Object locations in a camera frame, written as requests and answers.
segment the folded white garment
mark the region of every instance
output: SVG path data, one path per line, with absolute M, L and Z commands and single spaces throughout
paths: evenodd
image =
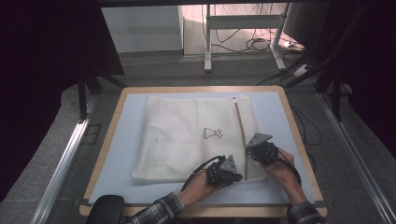
M 246 141 L 259 132 L 248 97 L 237 97 Z M 245 173 L 245 149 L 233 98 L 173 99 L 151 96 L 133 177 L 184 181 L 215 156 L 233 155 L 238 173 Z M 264 179 L 260 165 L 247 157 L 247 181 Z

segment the checkered shirt sleeve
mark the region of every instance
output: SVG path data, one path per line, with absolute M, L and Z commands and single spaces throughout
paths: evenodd
M 184 208 L 181 200 L 172 192 L 155 201 L 150 207 L 129 218 L 128 223 L 172 223 L 174 218 L 181 213 Z
M 300 203 L 288 210 L 290 224 L 325 224 L 324 217 L 312 203 Z

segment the table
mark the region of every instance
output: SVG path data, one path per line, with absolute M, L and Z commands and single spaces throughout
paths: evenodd
M 300 134 L 298 132 L 296 123 L 294 121 L 293 115 L 291 114 L 290 106 L 286 98 L 286 94 L 282 88 L 276 86 L 262 86 L 262 87 L 250 87 L 250 86 L 211 86 L 211 87 L 149 87 L 149 88 L 126 88 L 121 94 L 117 108 L 115 110 L 113 119 L 111 120 L 110 126 L 107 130 L 105 142 L 103 143 L 101 152 L 95 164 L 94 170 L 92 172 L 92 177 L 86 192 L 83 197 L 83 201 L 87 202 L 91 195 L 95 183 L 102 171 L 105 164 L 106 155 L 110 149 L 110 144 L 112 142 L 117 124 L 120 119 L 120 115 L 124 106 L 124 102 L 127 95 L 130 93 L 182 93 L 182 92 L 266 92 L 266 91 L 276 91 L 281 100 L 281 104 L 285 110 L 285 114 L 288 119 L 288 123 L 292 132 L 292 136 L 296 143 L 298 153 L 302 159 L 304 170 L 307 174 L 308 184 L 313 191 L 316 206 L 319 212 L 326 216 L 327 208 L 324 206 L 323 198 L 321 196 L 320 190 L 318 188 L 317 180 L 312 172 L 312 168 L 307 158 L 304 144 L 301 140 Z M 144 209 L 145 206 L 125 206 L 123 214 L 125 216 L 132 216 L 138 211 Z M 87 216 L 91 207 L 84 203 L 79 208 L 80 213 L 83 216 Z M 186 209 L 180 217 L 283 217 L 286 215 L 287 207 L 285 206 L 192 206 Z

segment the human hand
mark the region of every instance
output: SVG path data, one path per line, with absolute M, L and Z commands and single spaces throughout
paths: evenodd
M 213 192 L 221 188 L 209 186 L 206 181 L 206 171 L 198 172 L 190 184 L 178 194 L 178 197 L 183 202 L 184 206 L 189 206 L 192 203 L 198 203 L 211 195 Z
M 294 166 L 294 156 L 289 152 L 279 148 L 277 155 L 281 160 L 289 161 Z M 296 176 L 285 164 L 275 161 L 268 166 L 263 166 L 269 176 L 275 179 L 288 194 L 291 206 L 305 203 L 308 200 L 298 183 Z

